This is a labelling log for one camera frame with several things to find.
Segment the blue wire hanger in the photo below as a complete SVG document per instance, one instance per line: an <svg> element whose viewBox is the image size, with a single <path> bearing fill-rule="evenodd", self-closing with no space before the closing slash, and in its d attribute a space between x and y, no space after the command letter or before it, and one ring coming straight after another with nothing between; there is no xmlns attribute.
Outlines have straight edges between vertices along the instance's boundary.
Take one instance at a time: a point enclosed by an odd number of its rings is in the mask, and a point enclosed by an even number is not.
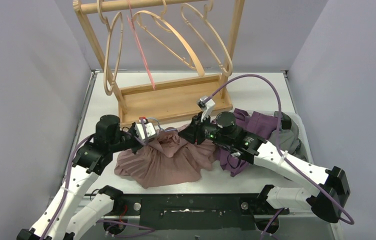
<svg viewBox="0 0 376 240"><path fill-rule="evenodd" d="M153 122L153 125L156 125L159 132L171 132L171 131L178 131L177 128L174 128L174 127L170 127L170 128L163 128L160 124L160 121L154 117L147 117L146 120L148 120L149 122Z"/></svg>

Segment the pink pleated skirt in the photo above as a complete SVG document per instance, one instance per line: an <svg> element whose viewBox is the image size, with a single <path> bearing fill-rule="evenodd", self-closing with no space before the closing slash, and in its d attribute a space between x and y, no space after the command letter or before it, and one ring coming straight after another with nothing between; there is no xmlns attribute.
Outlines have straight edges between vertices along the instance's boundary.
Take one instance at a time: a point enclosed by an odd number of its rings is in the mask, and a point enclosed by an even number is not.
<svg viewBox="0 0 376 240"><path fill-rule="evenodd" d="M134 154L119 153L114 174L131 177L144 189L199 181L201 170L213 170L216 146L205 140L191 144L178 135L188 125L176 130L169 127Z"/></svg>

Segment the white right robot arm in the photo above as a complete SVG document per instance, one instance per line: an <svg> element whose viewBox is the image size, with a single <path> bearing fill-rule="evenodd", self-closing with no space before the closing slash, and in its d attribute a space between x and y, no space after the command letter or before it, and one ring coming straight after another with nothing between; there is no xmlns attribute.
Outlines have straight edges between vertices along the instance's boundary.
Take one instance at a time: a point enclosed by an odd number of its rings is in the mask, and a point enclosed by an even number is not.
<svg viewBox="0 0 376 240"><path fill-rule="evenodd" d="M270 141L238 126L234 114L228 111L219 113L215 121L200 112L178 135L191 144L200 145L209 140L234 157L269 169L299 185L298 188L266 186L257 199L261 212L300 209L310 210L329 223L342 220L351 192L343 169L317 166L282 152Z"/></svg>

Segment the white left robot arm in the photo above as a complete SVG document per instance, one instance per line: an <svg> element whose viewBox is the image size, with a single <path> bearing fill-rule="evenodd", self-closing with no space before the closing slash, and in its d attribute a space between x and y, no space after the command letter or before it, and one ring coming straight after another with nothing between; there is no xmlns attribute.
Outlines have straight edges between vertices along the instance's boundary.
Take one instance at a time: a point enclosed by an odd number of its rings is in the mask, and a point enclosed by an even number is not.
<svg viewBox="0 0 376 240"><path fill-rule="evenodd" d="M113 154L124 150L136 153L152 136L147 123L140 120L125 131L116 115L103 115L95 132L79 143L67 162L65 180L57 194L28 229L21 229L18 240L79 240L102 216L119 213L124 207L122 191L105 186L82 210L77 211L91 185L112 161Z"/></svg>

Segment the purple skirt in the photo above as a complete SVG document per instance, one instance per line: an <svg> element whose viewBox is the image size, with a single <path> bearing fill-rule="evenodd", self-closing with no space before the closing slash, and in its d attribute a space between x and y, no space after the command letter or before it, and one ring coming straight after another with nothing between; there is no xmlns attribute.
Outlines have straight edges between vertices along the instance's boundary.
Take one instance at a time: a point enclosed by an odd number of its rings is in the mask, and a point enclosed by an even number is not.
<svg viewBox="0 0 376 240"><path fill-rule="evenodd" d="M248 113L246 110L239 108L235 108L233 114L237 126L266 140L268 140L271 133L277 129L278 119L275 116L256 111ZM238 158L231 156L229 151L220 147L216 149L214 156L216 160L219 161L222 170L229 171L231 177L240 174L250 165L245 160L239 161Z"/></svg>

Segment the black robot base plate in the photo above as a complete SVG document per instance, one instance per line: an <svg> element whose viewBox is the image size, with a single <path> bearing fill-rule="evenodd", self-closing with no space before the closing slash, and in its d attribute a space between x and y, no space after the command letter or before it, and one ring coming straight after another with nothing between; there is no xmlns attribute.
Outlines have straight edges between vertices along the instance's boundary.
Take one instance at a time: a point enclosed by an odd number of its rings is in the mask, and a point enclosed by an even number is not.
<svg viewBox="0 0 376 240"><path fill-rule="evenodd" d="M143 227L154 230L220 230L242 231L266 226L257 216L272 216L278 210L261 193L215 194L131 194L119 193L107 216L134 217Z"/></svg>

